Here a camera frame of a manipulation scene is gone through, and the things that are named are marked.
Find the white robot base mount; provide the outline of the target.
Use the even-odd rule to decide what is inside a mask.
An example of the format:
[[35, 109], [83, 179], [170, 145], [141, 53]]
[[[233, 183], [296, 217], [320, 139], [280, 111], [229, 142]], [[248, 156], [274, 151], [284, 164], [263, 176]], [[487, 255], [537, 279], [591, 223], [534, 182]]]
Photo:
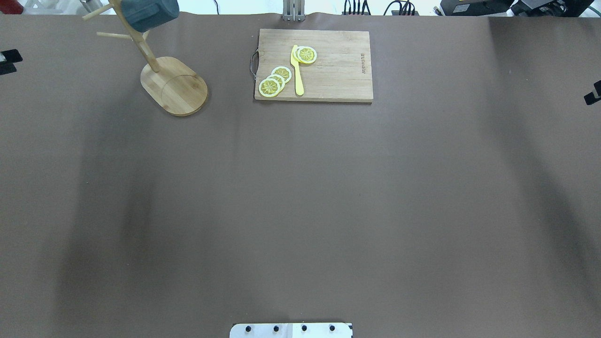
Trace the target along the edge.
[[352, 338], [351, 323], [238, 323], [230, 338]]

